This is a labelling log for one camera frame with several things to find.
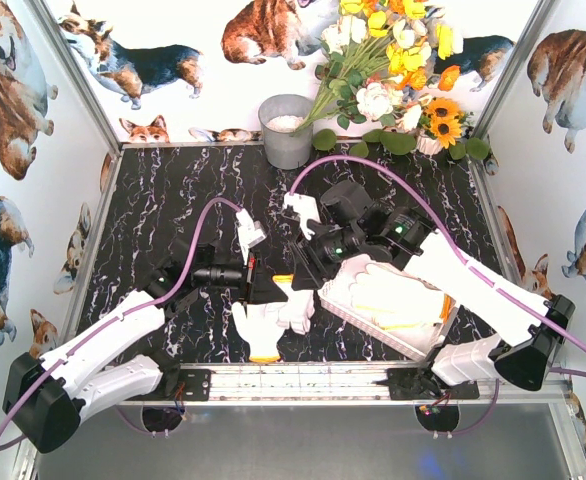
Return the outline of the blue dotted glove peace sign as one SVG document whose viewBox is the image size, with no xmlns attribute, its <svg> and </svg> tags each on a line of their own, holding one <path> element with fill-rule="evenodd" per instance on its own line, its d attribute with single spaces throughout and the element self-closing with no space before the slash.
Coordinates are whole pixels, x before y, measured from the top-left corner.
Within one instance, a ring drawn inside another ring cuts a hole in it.
<svg viewBox="0 0 586 480">
<path fill-rule="evenodd" d="M 232 304 L 233 320 L 238 334 L 249 344 L 251 362 L 271 363 L 280 359 L 277 344 L 285 329 L 278 325 L 278 320 L 279 310 L 284 305 L 284 302 Z"/>
</svg>

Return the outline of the blue dotted glove orange cuff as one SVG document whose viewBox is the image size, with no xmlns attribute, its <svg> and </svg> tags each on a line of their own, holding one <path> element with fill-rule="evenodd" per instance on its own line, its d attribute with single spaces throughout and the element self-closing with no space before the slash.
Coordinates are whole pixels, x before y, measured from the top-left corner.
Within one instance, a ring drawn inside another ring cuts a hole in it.
<svg viewBox="0 0 586 480">
<path fill-rule="evenodd" d="M 315 313 L 314 291 L 294 290 L 293 279 L 293 274 L 272 277 L 273 282 L 286 295 L 287 300 L 274 302 L 268 311 L 274 316 L 278 327 L 284 330 L 292 329 L 296 334 L 305 335 L 311 329 L 311 318 Z"/>
</svg>

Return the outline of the white glove orange cuff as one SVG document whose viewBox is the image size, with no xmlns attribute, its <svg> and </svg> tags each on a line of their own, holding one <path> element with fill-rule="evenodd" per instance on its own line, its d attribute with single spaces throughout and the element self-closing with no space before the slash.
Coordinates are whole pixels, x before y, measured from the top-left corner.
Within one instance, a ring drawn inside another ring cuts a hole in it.
<svg viewBox="0 0 586 480">
<path fill-rule="evenodd" d="M 382 307 L 403 303 L 439 303 L 446 297 L 454 304 L 447 294 L 436 287 L 381 263 L 369 263 L 363 272 L 357 273 L 349 286 L 349 294 L 350 305 L 354 309 L 356 305 Z"/>
</svg>

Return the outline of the white perforated storage basket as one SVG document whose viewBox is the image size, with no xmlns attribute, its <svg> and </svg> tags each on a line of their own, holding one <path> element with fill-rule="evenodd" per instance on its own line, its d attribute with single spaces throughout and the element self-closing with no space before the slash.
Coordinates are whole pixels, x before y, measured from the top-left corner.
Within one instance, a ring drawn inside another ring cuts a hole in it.
<svg viewBox="0 0 586 480">
<path fill-rule="evenodd" d="M 343 262 L 317 294 L 324 309 L 417 362 L 444 342 L 458 312 L 449 295 L 367 255 Z"/>
</svg>

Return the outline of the orange dotted white glove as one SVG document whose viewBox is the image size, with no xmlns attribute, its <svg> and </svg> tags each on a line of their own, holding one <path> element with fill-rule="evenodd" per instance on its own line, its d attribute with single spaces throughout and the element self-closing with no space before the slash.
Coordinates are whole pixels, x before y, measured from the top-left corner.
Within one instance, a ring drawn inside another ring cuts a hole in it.
<svg viewBox="0 0 586 480">
<path fill-rule="evenodd" d="M 382 330 L 392 331 L 444 323 L 453 306 L 446 297 L 439 303 L 403 303 L 382 307 L 356 305 L 355 309 Z"/>
</svg>

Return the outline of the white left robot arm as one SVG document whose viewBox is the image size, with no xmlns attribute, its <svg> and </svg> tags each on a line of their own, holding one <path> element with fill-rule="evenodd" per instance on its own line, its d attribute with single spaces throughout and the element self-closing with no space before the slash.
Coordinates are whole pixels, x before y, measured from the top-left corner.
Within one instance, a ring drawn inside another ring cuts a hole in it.
<svg viewBox="0 0 586 480">
<path fill-rule="evenodd" d="M 179 242 L 139 289 L 72 340 L 11 363 L 2 410 L 38 452 L 56 450 L 102 410 L 158 387 L 173 389 L 179 366 L 158 347 L 114 368 L 108 364 L 190 306 L 200 288 L 235 289 L 243 307 L 286 301 L 258 255 L 222 262 L 214 245 L 200 244 L 188 262 L 187 250 Z"/>
</svg>

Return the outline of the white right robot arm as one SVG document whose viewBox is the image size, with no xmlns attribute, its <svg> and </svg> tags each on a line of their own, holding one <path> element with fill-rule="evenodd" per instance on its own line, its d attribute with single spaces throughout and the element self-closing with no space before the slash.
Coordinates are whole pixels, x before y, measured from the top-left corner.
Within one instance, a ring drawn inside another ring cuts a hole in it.
<svg viewBox="0 0 586 480">
<path fill-rule="evenodd" d="M 448 241 L 420 210 L 343 181 L 320 198 L 288 193 L 300 225 L 292 287 L 422 365 L 432 390 L 503 379 L 540 389 L 574 312 L 564 296 L 513 284 Z"/>
</svg>

